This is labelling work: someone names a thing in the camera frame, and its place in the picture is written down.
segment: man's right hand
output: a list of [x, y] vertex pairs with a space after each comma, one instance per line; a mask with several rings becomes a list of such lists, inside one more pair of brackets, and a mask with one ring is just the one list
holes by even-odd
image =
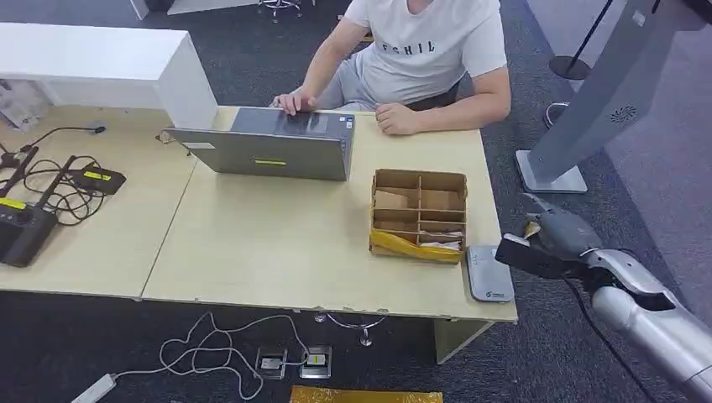
[[294, 116], [297, 112], [311, 112], [317, 109], [317, 99], [300, 92], [293, 92], [291, 94], [276, 96], [272, 105], [274, 107], [281, 107], [285, 112]]

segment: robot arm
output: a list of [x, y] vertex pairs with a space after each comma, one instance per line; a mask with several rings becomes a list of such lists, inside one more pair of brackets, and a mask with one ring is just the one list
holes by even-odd
[[541, 245], [506, 234], [496, 258], [542, 278], [583, 281], [593, 310], [636, 345], [691, 401], [712, 402], [712, 330], [640, 262], [602, 249], [581, 217], [529, 196]]

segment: laptop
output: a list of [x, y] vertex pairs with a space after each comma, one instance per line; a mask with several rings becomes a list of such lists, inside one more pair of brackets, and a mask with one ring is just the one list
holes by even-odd
[[167, 128], [219, 173], [346, 181], [354, 118], [341, 113], [297, 113], [241, 107], [228, 132]]

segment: desk leg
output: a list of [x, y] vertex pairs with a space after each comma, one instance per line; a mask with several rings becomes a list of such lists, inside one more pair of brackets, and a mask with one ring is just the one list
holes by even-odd
[[453, 355], [467, 347], [476, 337], [495, 324], [488, 321], [450, 322], [445, 319], [436, 319], [433, 323], [438, 365], [445, 364]]

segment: gray kiosk stand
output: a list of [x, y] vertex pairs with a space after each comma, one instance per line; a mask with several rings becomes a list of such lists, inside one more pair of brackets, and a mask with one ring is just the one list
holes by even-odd
[[585, 193], [576, 165], [650, 111], [675, 33], [704, 27], [701, 19], [695, 26], [675, 27], [664, 21], [664, 8], [661, 0], [628, 0], [566, 111], [534, 149], [516, 152], [527, 191]]

